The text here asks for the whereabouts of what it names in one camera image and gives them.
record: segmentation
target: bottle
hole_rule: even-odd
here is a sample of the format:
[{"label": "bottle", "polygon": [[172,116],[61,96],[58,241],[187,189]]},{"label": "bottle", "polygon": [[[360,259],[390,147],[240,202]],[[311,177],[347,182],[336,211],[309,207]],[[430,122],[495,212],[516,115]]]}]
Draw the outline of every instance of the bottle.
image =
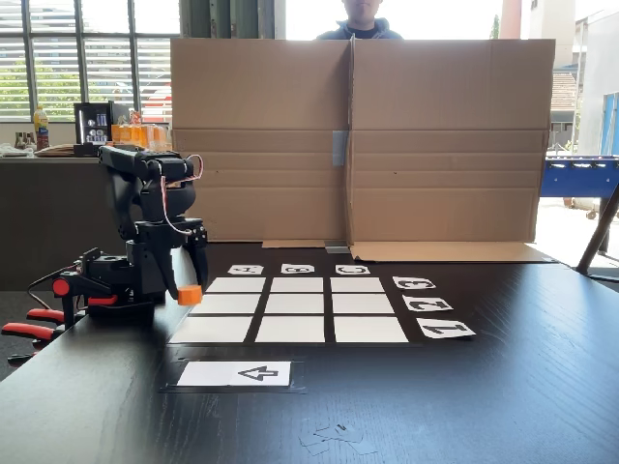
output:
[{"label": "bottle", "polygon": [[37,133],[37,151],[49,146],[49,121],[43,106],[37,106],[35,111],[35,132]]},{"label": "bottle", "polygon": [[32,149],[32,153],[37,151],[37,141],[35,139],[34,132],[28,132],[28,142],[26,143],[26,148]]}]

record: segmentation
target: arrow card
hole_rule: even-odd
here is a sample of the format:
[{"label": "arrow card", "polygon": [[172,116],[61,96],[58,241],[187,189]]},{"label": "arrow card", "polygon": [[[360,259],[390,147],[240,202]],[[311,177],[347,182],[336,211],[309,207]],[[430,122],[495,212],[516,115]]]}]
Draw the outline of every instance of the arrow card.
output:
[{"label": "arrow card", "polygon": [[288,387],[290,361],[188,362],[178,387]]}]

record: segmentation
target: red wire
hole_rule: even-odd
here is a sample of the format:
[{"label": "red wire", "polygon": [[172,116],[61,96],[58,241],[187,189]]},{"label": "red wire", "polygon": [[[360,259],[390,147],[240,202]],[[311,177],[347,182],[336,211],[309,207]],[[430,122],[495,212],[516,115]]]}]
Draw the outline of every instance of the red wire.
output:
[{"label": "red wire", "polygon": [[[204,173],[204,161],[202,160],[202,157],[200,155],[190,155],[188,157],[188,160],[190,160],[191,158],[194,158],[194,157],[198,158],[199,161],[200,161],[200,168],[198,169],[198,173],[196,175],[194,175],[194,176],[186,177],[185,179],[181,179],[180,181],[176,181],[176,182],[191,182],[191,181],[195,181],[197,179],[200,179],[202,177],[202,174]],[[165,221],[167,222],[167,224],[172,229],[174,229],[179,234],[187,235],[189,237],[189,235],[192,234],[191,231],[177,229],[176,227],[174,227],[174,224],[172,224],[172,222],[170,222],[170,219],[167,216],[167,185],[168,184],[176,184],[176,182],[169,182],[169,183],[167,183],[165,181],[165,176],[162,176],[162,178],[161,178],[163,217],[165,218]]]}]

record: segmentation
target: black arrow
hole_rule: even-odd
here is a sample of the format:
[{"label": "black arrow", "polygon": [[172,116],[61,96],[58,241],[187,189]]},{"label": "black arrow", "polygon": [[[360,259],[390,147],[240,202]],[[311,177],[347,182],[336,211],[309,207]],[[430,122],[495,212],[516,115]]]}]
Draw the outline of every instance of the black arrow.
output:
[{"label": "black arrow", "polygon": [[255,367],[250,370],[242,370],[239,372],[239,375],[243,377],[247,377],[248,379],[257,380],[258,382],[262,382],[264,377],[277,377],[279,374],[276,370],[267,370],[267,366],[263,365],[262,367]]}]

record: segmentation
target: white square tile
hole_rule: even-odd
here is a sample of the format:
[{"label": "white square tile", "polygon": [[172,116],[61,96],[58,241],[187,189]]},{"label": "white square tile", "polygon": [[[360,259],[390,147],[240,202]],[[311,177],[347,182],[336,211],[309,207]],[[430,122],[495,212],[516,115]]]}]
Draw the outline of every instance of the white square tile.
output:
[{"label": "white square tile", "polygon": [[378,294],[334,294],[335,314],[394,314],[387,295]]},{"label": "white square tile", "polygon": [[246,295],[205,295],[191,314],[254,314],[259,293]]},{"label": "white square tile", "polygon": [[260,293],[266,277],[217,277],[206,293]]},{"label": "white square tile", "polygon": [[396,317],[335,317],[338,343],[407,343]]},{"label": "white square tile", "polygon": [[258,343],[323,343],[325,318],[322,316],[264,316]]},{"label": "white square tile", "polygon": [[275,277],[272,293],[322,293],[322,277]]},{"label": "white square tile", "polygon": [[385,293],[378,277],[331,277],[333,293]]},{"label": "white square tile", "polygon": [[323,314],[325,302],[322,294],[285,294],[275,293],[269,295],[269,301],[265,312],[267,314]]},{"label": "white square tile", "polygon": [[241,343],[251,317],[187,317],[170,343]]}]

